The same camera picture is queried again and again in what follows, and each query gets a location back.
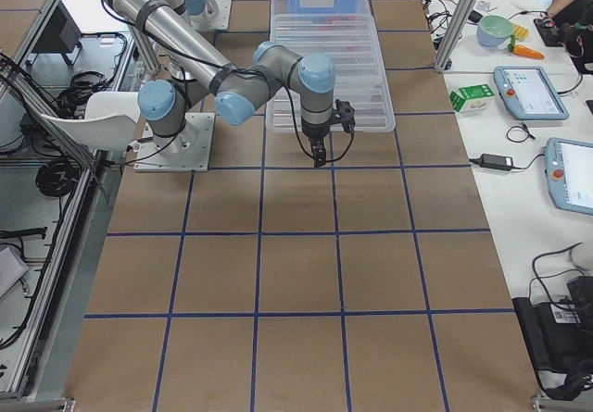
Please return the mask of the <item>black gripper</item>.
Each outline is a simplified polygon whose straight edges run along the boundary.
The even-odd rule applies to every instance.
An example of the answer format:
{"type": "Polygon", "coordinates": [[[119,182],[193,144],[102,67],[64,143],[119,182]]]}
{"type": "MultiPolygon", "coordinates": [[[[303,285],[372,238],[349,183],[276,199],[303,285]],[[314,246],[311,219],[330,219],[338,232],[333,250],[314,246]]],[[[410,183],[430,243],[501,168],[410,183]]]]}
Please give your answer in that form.
{"type": "Polygon", "coordinates": [[[356,125],[355,109],[348,101],[336,99],[335,106],[322,112],[301,111],[301,130],[309,138],[313,165],[320,168],[327,163],[327,152],[323,138],[334,125],[341,125],[344,132],[353,133],[356,125]]]}

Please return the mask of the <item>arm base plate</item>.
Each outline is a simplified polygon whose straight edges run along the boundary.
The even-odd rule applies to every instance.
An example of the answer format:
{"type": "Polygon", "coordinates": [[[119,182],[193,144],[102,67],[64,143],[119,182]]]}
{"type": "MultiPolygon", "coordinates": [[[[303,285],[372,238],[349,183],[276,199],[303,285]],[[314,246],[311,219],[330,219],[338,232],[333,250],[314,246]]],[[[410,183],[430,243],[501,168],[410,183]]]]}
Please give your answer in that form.
{"type": "Polygon", "coordinates": [[[148,123],[143,138],[152,137],[138,149],[137,172],[207,171],[216,117],[213,113],[185,114],[184,129],[169,144],[169,139],[155,137],[148,123]]]}
{"type": "Polygon", "coordinates": [[[228,31],[233,0],[207,0],[204,11],[190,16],[197,31],[228,31]]]}

